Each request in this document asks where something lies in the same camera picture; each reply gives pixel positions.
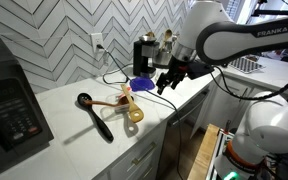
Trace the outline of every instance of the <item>electrical outlet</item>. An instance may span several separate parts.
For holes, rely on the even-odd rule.
[[[92,39],[94,53],[104,52],[103,49],[99,49],[99,48],[96,47],[97,44],[100,44],[100,45],[102,45],[104,47],[102,33],[93,33],[93,34],[91,34],[91,39]]]

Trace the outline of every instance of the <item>control panel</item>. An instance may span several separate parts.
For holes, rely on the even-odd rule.
[[[25,92],[16,79],[0,81],[0,145],[7,151],[41,132]]]

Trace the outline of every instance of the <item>wall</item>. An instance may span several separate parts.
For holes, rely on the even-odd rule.
[[[39,93],[116,68],[93,53],[89,34],[102,32],[107,49],[128,64],[139,36],[178,33],[187,7],[186,0],[0,0],[0,37]]]

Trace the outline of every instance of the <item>white countertop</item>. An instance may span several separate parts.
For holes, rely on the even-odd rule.
[[[224,71],[228,76],[275,89],[288,82],[288,63],[267,59],[259,63],[266,68],[252,74],[231,67]],[[215,71],[214,75],[218,76],[219,72]],[[107,78],[114,81],[121,77],[115,74]],[[180,108],[211,81],[210,75],[193,81],[185,78],[175,90],[165,88],[162,97]],[[87,111],[77,105],[76,98],[81,92],[90,94],[94,100],[106,101],[108,96],[121,93],[121,89],[119,85],[108,86],[97,78],[37,94],[54,140],[48,148],[1,173],[0,179],[92,179],[174,113],[169,104],[146,92],[135,93],[135,102],[144,112],[144,119],[136,124],[127,116],[114,116],[112,109],[93,106],[114,136],[114,141],[108,143],[94,128]]]
[[[224,74],[274,91],[288,83],[287,62],[261,57],[258,63],[265,66],[265,68],[245,74],[228,66],[223,68]]]

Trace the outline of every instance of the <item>blue object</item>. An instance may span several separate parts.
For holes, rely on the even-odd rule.
[[[133,92],[152,90],[155,87],[151,79],[143,77],[136,77],[135,79],[132,79],[130,85]]]

